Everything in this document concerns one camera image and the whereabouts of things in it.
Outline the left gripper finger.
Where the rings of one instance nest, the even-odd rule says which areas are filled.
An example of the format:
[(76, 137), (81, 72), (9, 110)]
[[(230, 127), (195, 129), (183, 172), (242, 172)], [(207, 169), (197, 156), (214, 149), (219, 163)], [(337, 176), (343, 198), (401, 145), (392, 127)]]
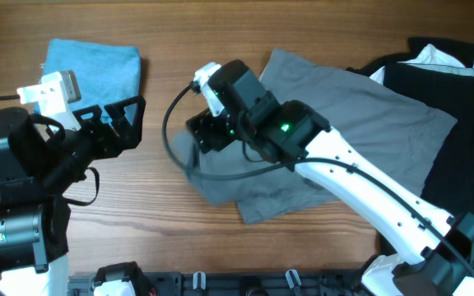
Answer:
[(73, 111), (72, 114), (81, 126), (88, 124), (102, 125), (104, 122), (101, 119), (102, 109), (99, 105), (93, 105), (84, 109)]
[(105, 105), (121, 150), (134, 149), (141, 142), (145, 107), (146, 100), (142, 95)]

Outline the grey shorts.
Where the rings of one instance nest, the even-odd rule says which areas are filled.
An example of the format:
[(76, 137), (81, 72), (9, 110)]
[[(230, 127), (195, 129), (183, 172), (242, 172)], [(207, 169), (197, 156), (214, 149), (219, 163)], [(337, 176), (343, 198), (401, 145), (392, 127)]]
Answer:
[[(367, 76), (318, 66), (282, 49), (273, 50), (260, 80), (280, 102), (299, 100), (320, 113), (358, 153), (415, 195), (457, 122)], [(234, 181), (186, 179), (214, 206), (235, 202), (246, 224), (336, 200), (288, 169)]]

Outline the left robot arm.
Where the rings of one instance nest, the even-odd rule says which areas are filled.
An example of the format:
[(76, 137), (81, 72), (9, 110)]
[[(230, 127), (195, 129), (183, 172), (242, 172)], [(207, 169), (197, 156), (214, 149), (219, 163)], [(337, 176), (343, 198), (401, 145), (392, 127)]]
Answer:
[(21, 107), (0, 109), (0, 295), (67, 293), (67, 227), (71, 207), (85, 202), (63, 194), (93, 161), (138, 146), (145, 106), (138, 95), (75, 111), (77, 131)]

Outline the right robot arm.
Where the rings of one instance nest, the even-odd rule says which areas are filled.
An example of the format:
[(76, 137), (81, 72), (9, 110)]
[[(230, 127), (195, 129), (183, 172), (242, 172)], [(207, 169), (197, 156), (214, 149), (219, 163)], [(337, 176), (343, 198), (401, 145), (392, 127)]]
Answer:
[(207, 110), (188, 121), (203, 152), (248, 143), (339, 197), (394, 248), (360, 277), (373, 295), (474, 295), (474, 215), (422, 200), (358, 153), (327, 119), (298, 100), (280, 103), (240, 60), (198, 69), (191, 90)]

